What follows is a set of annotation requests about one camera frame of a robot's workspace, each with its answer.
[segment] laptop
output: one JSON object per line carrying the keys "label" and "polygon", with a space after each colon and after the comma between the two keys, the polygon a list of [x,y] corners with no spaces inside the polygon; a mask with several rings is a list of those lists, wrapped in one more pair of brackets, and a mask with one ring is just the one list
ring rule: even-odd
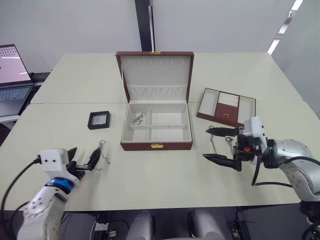
{"label": "laptop", "polygon": [[0,117],[17,115],[32,87],[16,46],[0,45]]}

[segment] white wall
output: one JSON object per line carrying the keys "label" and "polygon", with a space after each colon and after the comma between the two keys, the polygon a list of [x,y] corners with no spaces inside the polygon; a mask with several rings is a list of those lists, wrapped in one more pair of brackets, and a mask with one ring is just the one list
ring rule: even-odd
{"label": "white wall", "polygon": [[295,0],[153,0],[156,51],[266,52]]}
{"label": "white wall", "polygon": [[304,0],[272,57],[320,118],[319,16],[320,1]]}
{"label": "white wall", "polygon": [[0,0],[4,44],[16,44],[29,72],[50,71],[65,53],[141,51],[135,1]]}

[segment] brown jewelry box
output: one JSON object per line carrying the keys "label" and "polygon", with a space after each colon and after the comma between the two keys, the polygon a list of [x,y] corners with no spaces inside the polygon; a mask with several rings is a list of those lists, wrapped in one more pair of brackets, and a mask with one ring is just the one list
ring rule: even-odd
{"label": "brown jewelry box", "polygon": [[206,88],[196,116],[235,128],[240,127],[245,120],[256,116],[256,99]]}
{"label": "brown jewelry box", "polygon": [[116,59],[128,101],[123,149],[190,150],[193,52],[119,51]]}

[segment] laptop screen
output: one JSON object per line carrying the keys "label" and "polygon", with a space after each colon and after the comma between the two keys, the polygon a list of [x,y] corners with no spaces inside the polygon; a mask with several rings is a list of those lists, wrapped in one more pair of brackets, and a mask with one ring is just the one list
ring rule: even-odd
{"label": "laptop screen", "polygon": [[0,45],[0,86],[31,83],[14,44]]}

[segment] laptop keyboard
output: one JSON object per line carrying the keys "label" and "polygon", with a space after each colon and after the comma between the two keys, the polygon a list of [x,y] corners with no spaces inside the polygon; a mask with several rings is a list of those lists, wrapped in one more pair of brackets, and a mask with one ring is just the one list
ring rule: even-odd
{"label": "laptop keyboard", "polygon": [[1,89],[0,102],[24,99],[28,93],[28,89],[29,87]]}

